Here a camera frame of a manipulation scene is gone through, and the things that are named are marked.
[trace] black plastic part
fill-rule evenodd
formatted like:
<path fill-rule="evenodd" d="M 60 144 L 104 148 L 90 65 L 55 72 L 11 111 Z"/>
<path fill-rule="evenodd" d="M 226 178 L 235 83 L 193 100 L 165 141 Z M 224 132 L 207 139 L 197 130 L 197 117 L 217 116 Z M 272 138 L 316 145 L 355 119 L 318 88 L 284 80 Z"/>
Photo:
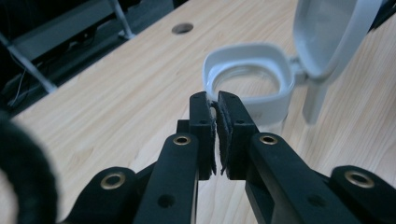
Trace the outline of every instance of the black plastic part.
<path fill-rule="evenodd" d="M 347 172 L 358 185 L 347 179 Z M 377 175 L 356 166 L 342 166 L 332 171 L 329 184 L 362 223 L 396 223 L 396 190 Z"/>
<path fill-rule="evenodd" d="M 378 10 L 370 30 L 375 30 L 387 21 L 396 12 L 396 0 L 387 0 Z"/>
<path fill-rule="evenodd" d="M 211 102 L 206 92 L 201 91 L 190 97 L 189 133 L 199 141 L 199 179 L 208 180 L 212 171 L 216 174 L 215 141 L 216 122 L 211 113 Z"/>
<path fill-rule="evenodd" d="M 104 179 L 110 184 L 121 181 L 114 189 L 104 187 Z M 136 174 L 127 168 L 112 167 L 97 174 L 79 194 L 73 210 L 64 223 L 108 224 L 131 223 L 140 203 Z"/>
<path fill-rule="evenodd" d="M 156 162 L 152 163 L 150 166 L 146 167 L 145 169 L 141 170 L 139 173 L 136 174 L 137 177 L 137 191 L 138 194 L 141 196 L 145 193 L 146 187 L 149 183 L 149 179 L 151 178 L 152 171 L 154 170 Z"/>
<path fill-rule="evenodd" d="M 263 136 L 275 141 L 264 144 Z M 257 133 L 251 143 L 249 156 L 275 202 L 271 223 L 360 223 L 281 137 Z"/>
<path fill-rule="evenodd" d="M 0 168 L 18 197 L 18 223 L 54 223 L 58 196 L 50 165 L 40 147 L 1 111 Z"/>
<path fill-rule="evenodd" d="M 255 123 L 241 100 L 234 94 L 220 91 L 215 105 L 219 135 L 221 174 L 226 170 L 231 180 L 246 180 L 250 158 L 250 137 L 258 133 Z"/>
<path fill-rule="evenodd" d="M 247 181 L 245 191 L 257 222 L 270 224 L 274 212 L 274 200 L 268 189 L 263 185 L 257 186 Z"/>
<path fill-rule="evenodd" d="M 169 136 L 154 166 L 134 223 L 195 223 L 197 188 L 197 138 L 188 133 Z"/>

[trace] floor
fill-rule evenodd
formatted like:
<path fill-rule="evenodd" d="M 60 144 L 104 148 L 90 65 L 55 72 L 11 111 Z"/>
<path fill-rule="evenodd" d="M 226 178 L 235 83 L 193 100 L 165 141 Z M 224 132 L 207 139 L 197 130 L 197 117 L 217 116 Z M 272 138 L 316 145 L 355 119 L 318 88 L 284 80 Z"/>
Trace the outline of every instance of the floor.
<path fill-rule="evenodd" d="M 173 9 L 172 0 L 142 0 L 139 5 L 128 8 L 126 18 L 132 32 L 137 35 Z M 116 20 L 102 24 L 91 38 L 76 43 L 62 55 L 39 64 L 40 71 L 57 86 L 61 86 L 125 43 L 126 40 L 118 37 L 120 30 Z M 5 102 L 2 107 L 11 117 L 18 115 L 47 95 L 34 78 L 24 73 L 8 82 L 1 94 Z"/>

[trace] white lid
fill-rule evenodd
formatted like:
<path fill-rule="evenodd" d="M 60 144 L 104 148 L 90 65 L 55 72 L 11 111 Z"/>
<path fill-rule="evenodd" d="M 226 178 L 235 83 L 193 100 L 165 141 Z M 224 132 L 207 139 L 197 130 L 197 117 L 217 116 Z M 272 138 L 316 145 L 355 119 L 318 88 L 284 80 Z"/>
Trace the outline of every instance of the white lid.
<path fill-rule="evenodd" d="M 311 79 L 333 81 L 342 73 L 380 6 L 381 0 L 299 0 L 294 45 Z"/>

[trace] black cable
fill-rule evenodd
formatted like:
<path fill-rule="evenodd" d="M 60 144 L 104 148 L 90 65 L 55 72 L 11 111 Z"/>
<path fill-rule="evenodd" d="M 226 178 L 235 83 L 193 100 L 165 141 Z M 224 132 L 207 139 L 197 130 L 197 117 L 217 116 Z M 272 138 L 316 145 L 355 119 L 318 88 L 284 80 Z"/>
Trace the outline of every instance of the black cable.
<path fill-rule="evenodd" d="M 50 166 L 40 147 L 2 112 L 0 168 L 18 197 L 18 223 L 55 223 L 58 197 Z"/>

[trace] wooden table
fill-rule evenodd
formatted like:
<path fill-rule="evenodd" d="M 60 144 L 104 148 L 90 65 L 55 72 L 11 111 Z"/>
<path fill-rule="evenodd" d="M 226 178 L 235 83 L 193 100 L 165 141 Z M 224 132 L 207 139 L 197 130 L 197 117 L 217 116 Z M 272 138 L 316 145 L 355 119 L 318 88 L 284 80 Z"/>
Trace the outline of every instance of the wooden table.
<path fill-rule="evenodd" d="M 140 171 L 156 161 L 165 138 L 187 119 L 189 97 L 203 89 L 205 56 L 221 46 L 273 42 L 295 54 L 296 0 L 191 0 L 15 118 L 45 149 L 58 177 L 59 219 L 99 171 Z M 172 34 L 181 23 L 194 25 Z M 366 36 L 330 87 L 315 126 L 301 114 L 305 88 L 292 97 L 282 136 L 313 169 L 368 169 L 396 187 L 396 17 Z M 0 181 L 0 217 L 14 201 Z M 244 182 L 200 182 L 198 223 L 254 223 Z"/>

